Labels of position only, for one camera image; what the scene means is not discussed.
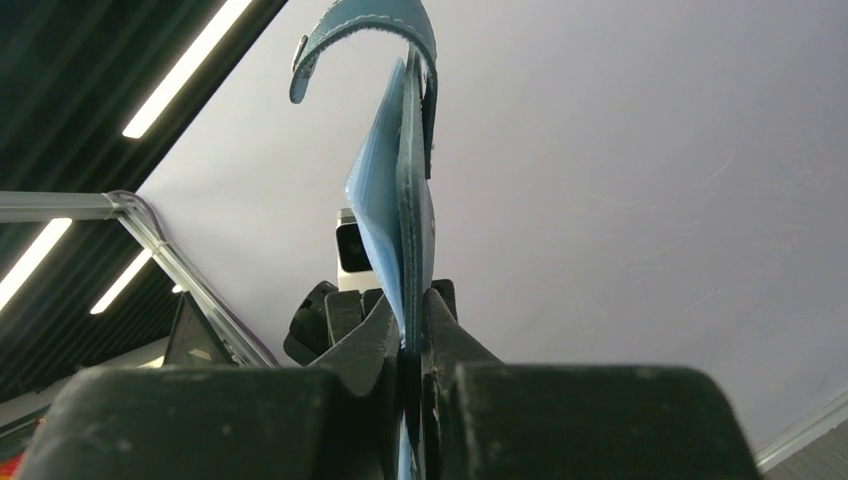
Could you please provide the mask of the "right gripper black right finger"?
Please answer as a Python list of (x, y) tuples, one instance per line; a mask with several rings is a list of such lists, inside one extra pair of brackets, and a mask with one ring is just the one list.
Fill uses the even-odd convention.
[(430, 479), (756, 479), (734, 410), (705, 373), (669, 365), (507, 364), (423, 300), (423, 457)]

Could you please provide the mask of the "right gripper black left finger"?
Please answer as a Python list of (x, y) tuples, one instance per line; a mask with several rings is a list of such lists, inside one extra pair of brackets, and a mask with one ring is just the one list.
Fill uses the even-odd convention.
[(400, 334), (380, 299), (302, 368), (94, 367), (57, 395), (20, 479), (394, 479)]

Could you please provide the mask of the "blue leather card holder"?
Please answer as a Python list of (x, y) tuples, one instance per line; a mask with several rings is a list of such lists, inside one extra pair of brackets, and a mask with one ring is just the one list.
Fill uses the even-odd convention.
[(365, 251), (399, 326), (404, 403), (403, 479), (426, 476), (422, 432), (424, 296), (433, 280), (435, 215), (429, 188), (438, 99), (437, 43), (420, 1), (335, 1), (304, 36), (292, 62), (299, 104), (320, 55), (363, 30), (408, 44), (396, 62), (373, 124), (349, 172), (345, 195)]

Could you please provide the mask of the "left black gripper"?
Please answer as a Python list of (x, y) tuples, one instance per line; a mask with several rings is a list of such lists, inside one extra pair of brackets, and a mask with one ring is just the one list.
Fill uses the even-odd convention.
[(384, 297), (379, 287), (340, 291), (328, 282), (319, 283), (294, 314), (283, 342), (285, 352), (301, 366), (314, 363), (335, 350)]

